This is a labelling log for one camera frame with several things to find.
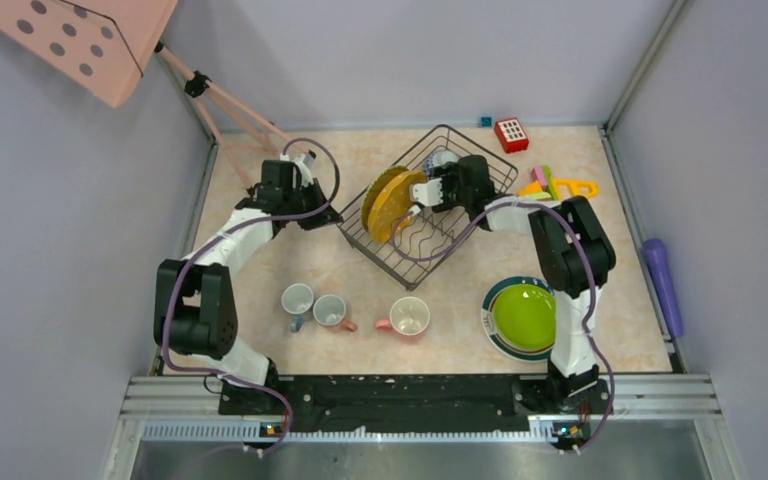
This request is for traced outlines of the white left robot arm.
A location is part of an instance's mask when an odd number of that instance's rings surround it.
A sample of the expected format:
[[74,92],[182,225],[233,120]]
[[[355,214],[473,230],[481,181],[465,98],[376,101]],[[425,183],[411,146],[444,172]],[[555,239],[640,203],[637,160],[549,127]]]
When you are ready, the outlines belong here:
[[287,224],[310,231],[341,221],[312,163],[311,154],[264,161],[259,182],[225,224],[199,249],[157,270],[153,335],[164,360],[172,352],[201,359],[207,372],[244,386],[243,401],[257,413],[277,407],[281,388],[268,378],[269,359],[238,337],[232,282]]

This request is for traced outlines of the red patterned bowl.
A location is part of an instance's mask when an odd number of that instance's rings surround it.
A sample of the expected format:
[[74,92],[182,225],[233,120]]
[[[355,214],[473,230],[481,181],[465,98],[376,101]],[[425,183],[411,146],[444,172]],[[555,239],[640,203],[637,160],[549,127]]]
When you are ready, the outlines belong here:
[[456,163],[459,159],[460,156],[451,150],[437,150],[425,157],[421,162],[421,170],[428,178],[433,178],[435,176],[434,170],[436,168],[442,167],[448,163]]

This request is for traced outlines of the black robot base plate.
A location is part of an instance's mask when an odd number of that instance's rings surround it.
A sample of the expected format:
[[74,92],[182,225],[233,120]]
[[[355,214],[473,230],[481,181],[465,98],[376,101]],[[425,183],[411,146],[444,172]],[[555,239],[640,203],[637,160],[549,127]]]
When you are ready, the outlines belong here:
[[607,380],[561,397],[544,375],[296,375],[266,391],[223,382],[223,416],[276,416],[293,433],[525,432],[542,415],[595,418],[613,394]]

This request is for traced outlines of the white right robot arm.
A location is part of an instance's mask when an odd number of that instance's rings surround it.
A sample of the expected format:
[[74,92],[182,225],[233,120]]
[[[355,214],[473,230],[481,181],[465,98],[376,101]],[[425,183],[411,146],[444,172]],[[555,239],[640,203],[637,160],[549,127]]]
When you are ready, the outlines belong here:
[[515,232],[531,238],[544,279],[555,293],[556,334],[548,361],[546,397],[560,412],[572,412],[598,382],[592,340],[596,307],[616,254],[590,201],[573,196],[539,202],[496,190],[485,157],[443,161],[434,155],[426,169],[430,207],[461,207],[471,228]]

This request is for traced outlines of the lime green plate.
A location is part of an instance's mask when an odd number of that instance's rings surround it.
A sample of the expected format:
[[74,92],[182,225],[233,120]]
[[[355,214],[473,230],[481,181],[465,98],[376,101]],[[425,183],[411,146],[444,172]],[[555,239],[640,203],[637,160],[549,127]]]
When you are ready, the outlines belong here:
[[543,287],[520,283],[505,287],[492,302],[497,335],[522,353],[551,348],[556,336],[555,297]]

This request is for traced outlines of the large pink mug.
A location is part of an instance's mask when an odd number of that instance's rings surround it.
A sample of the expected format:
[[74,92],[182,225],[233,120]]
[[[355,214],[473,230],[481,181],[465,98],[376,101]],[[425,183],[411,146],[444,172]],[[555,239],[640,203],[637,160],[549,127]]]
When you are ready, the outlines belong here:
[[428,330],[431,310],[427,303],[414,296],[398,299],[391,306],[386,318],[376,320],[376,331],[392,332],[405,340],[418,340]]

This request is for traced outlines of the yellow polka dot plate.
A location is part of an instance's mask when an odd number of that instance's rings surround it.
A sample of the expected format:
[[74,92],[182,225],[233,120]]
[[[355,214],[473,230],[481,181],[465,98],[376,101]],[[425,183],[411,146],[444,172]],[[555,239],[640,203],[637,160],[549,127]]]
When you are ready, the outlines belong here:
[[402,216],[413,205],[410,187],[426,181],[427,176],[422,171],[407,169],[382,190],[371,210],[367,230],[375,242],[388,242],[392,237],[393,229],[399,231],[409,223],[409,219],[402,220]]

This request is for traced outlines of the white plate teal rim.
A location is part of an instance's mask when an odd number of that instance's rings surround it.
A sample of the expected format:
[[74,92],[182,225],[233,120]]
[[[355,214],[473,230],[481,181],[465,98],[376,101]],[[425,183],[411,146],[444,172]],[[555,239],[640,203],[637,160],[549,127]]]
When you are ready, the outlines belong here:
[[482,321],[484,332],[487,338],[489,339],[489,341],[493,344],[495,348],[497,348],[503,354],[515,360],[524,361],[524,362],[536,362],[536,361],[547,360],[550,357],[551,350],[554,345],[551,348],[544,350],[542,352],[531,353],[531,354],[522,353],[522,352],[515,351],[512,347],[504,344],[503,341],[500,339],[500,337],[497,335],[496,327],[493,321],[493,315],[491,313],[492,302],[496,297],[496,295],[499,294],[502,289],[504,289],[505,287],[520,284],[520,283],[534,284],[534,285],[543,287],[546,290],[549,290],[550,292],[552,292],[555,297],[554,290],[539,278],[528,277],[528,276],[512,276],[512,277],[505,278],[497,282],[487,292],[482,302],[481,321]]

